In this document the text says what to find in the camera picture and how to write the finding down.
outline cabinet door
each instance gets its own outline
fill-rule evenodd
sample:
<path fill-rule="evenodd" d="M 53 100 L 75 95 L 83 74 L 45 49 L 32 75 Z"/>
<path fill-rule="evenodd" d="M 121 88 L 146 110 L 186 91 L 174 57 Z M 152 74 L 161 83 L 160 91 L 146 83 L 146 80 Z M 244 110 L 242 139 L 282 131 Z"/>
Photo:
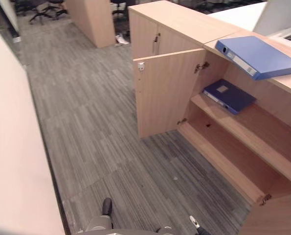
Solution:
<path fill-rule="evenodd" d="M 139 136 L 177 128 L 191 98 L 205 49 L 151 56 L 134 60 L 135 96 Z M 144 70 L 138 65 L 144 63 Z"/>
<path fill-rule="evenodd" d="M 291 235 L 291 195 L 255 205 L 240 235 Z"/>
<path fill-rule="evenodd" d="M 129 22 L 133 58 L 156 55 L 157 24 L 131 10 L 129 11 Z"/>
<path fill-rule="evenodd" d="M 202 48 L 196 42 L 162 25 L 157 27 L 157 35 L 159 35 L 157 43 L 159 55 Z"/>

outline white wall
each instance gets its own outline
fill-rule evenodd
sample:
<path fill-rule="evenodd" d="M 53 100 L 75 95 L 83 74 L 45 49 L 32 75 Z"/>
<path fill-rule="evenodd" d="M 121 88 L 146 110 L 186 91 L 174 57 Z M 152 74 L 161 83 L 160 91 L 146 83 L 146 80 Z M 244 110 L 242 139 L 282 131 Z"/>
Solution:
<path fill-rule="evenodd" d="M 65 234 L 27 76 L 1 36 L 0 230 Z"/>
<path fill-rule="evenodd" d="M 18 32 L 18 23 L 15 9 L 9 0 L 0 0 L 0 5 L 3 8 L 5 14 L 7 15 L 9 21 L 12 23 L 15 30 Z"/>

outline blue binder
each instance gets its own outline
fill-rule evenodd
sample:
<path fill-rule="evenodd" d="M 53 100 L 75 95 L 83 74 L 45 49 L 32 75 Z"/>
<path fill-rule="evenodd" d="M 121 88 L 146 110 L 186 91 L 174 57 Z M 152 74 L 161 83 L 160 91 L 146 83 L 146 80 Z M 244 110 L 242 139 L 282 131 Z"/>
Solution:
<path fill-rule="evenodd" d="M 203 93 L 233 114 L 238 114 L 256 100 L 255 97 L 224 79 L 205 87 Z"/>
<path fill-rule="evenodd" d="M 291 74 L 291 58 L 255 36 L 220 39 L 216 49 L 254 80 Z"/>

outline door hinge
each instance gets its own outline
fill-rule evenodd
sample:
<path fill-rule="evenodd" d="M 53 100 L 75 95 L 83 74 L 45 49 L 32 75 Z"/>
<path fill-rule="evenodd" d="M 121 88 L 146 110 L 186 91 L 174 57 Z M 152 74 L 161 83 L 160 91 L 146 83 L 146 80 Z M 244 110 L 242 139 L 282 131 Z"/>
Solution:
<path fill-rule="evenodd" d="M 200 64 L 196 65 L 195 70 L 194 70 L 194 73 L 197 73 L 198 71 L 203 70 L 203 69 L 209 67 L 209 65 L 210 64 L 207 61 L 203 65 L 200 65 Z"/>
<path fill-rule="evenodd" d="M 182 119 L 181 121 L 177 121 L 177 125 L 182 124 L 182 123 L 184 123 L 184 122 L 186 122 L 186 121 L 187 121 L 186 118 Z"/>
<path fill-rule="evenodd" d="M 266 194 L 266 196 L 263 198 L 263 202 L 260 204 L 260 206 L 265 205 L 266 202 L 267 202 L 269 199 L 271 199 L 271 198 L 272 198 L 272 196 L 271 196 L 270 193 Z"/>

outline white desk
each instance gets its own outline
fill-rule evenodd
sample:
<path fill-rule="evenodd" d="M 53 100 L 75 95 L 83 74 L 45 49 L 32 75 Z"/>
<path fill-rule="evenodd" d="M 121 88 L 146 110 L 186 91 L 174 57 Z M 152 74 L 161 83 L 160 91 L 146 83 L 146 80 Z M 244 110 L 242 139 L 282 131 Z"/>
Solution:
<path fill-rule="evenodd" d="M 284 38 L 290 34 L 291 34 L 291 28 L 286 28 L 286 29 L 281 30 L 279 32 L 276 32 L 274 34 L 268 35 L 268 37 L 277 41 L 277 42 L 280 42 L 282 44 L 285 44 L 285 45 L 291 47 L 291 41 Z"/>
<path fill-rule="evenodd" d="M 248 6 L 237 7 L 226 11 L 209 14 L 209 16 L 230 24 L 234 24 L 248 31 L 253 31 L 266 4 L 267 2 L 261 2 Z M 291 41 L 283 38 L 289 34 L 291 34 L 291 28 L 281 30 L 274 34 L 268 35 L 267 37 L 291 47 Z"/>
<path fill-rule="evenodd" d="M 261 2 L 252 5 L 241 6 L 226 11 L 209 14 L 209 16 L 230 24 L 234 24 L 245 30 L 253 31 L 266 4 L 267 2 Z"/>

